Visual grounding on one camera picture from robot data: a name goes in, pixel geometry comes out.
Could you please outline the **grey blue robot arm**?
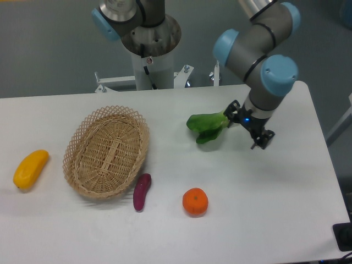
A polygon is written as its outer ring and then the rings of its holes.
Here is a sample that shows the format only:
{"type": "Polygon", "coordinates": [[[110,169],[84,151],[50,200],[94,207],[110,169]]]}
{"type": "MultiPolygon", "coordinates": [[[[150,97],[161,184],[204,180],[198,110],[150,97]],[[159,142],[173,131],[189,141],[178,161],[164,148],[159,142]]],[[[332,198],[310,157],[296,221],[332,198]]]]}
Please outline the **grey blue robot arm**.
{"type": "MultiPolygon", "coordinates": [[[[274,111],[291,91],[298,67],[289,57],[272,51],[299,27],[296,6],[277,1],[241,1],[251,27],[246,32],[225,31],[213,47],[217,62],[250,88],[243,103],[233,101],[214,114],[194,114],[186,125],[198,134],[196,142],[216,139],[222,130],[240,124],[254,146],[265,149],[275,133],[265,128],[274,111]]],[[[168,56],[179,45],[181,29],[166,14],[164,1],[101,1],[92,19],[110,41],[121,41],[138,59],[136,85],[142,90],[173,87],[172,62],[168,56]]]]}

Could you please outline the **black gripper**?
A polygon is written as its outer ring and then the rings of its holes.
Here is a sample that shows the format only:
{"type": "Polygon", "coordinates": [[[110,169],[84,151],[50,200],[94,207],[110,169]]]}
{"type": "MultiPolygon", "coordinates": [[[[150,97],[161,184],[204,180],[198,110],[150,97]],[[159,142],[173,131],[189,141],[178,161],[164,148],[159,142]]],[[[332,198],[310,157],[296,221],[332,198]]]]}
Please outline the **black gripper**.
{"type": "Polygon", "coordinates": [[[250,133],[254,141],[250,147],[252,150],[256,147],[262,150],[266,149],[275,136],[275,132],[265,129],[268,113],[256,108],[251,103],[244,103],[240,108],[240,103],[234,100],[227,106],[223,114],[228,119],[227,128],[240,123],[250,133]]]}

